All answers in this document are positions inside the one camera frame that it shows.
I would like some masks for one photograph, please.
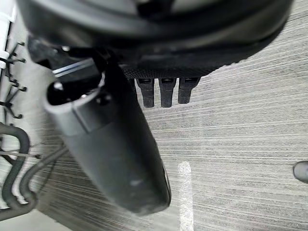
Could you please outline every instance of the gray striped carpet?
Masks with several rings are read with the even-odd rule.
[[[12,40],[25,37],[19,18]],[[166,211],[139,218],[115,207],[69,154],[40,194],[40,211],[74,231],[308,230],[308,185],[292,175],[292,165],[308,159],[307,47],[308,0],[297,0],[270,46],[202,78],[190,104],[179,105],[175,90],[172,108],[160,108],[156,83],[155,108],[143,111],[170,179]],[[19,55],[28,58],[24,49]],[[14,72],[29,88],[15,101],[25,115],[15,124],[37,144],[33,153],[50,154],[60,139],[39,98],[52,74],[29,58]],[[4,145],[16,147],[9,138]],[[4,176],[2,159],[0,168]],[[34,189],[48,171],[35,178]]]

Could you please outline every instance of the cable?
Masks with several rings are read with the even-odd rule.
[[[59,147],[55,152],[53,152],[51,155],[53,155],[54,153],[60,151],[63,147],[64,147],[64,144],[62,143],[62,144],[60,145],[60,147]],[[52,166],[51,166],[51,168],[50,168],[50,170],[49,170],[48,175],[46,176],[46,178],[45,178],[44,182],[42,183],[42,185],[40,186],[40,188],[36,191],[36,194],[37,194],[37,195],[39,195],[39,194],[42,193],[43,189],[45,188],[45,186],[46,186],[48,180],[50,179],[50,177],[51,177],[51,175],[52,175],[52,172],[53,172],[54,167],[55,167],[56,164],[57,164],[57,159],[52,163]]]
[[[55,167],[56,164],[57,164],[57,160],[55,160],[55,161],[53,162],[53,164],[52,164],[52,166],[51,166],[51,168],[50,168],[50,170],[49,170],[48,175],[46,176],[44,182],[42,183],[42,185],[40,186],[40,188],[39,188],[39,189],[37,190],[37,192],[36,192],[37,195],[40,195],[40,194],[42,193],[43,189],[45,188],[45,186],[46,186],[48,180],[50,179],[50,177],[51,177],[51,175],[52,175],[52,172],[53,172],[54,167]]]

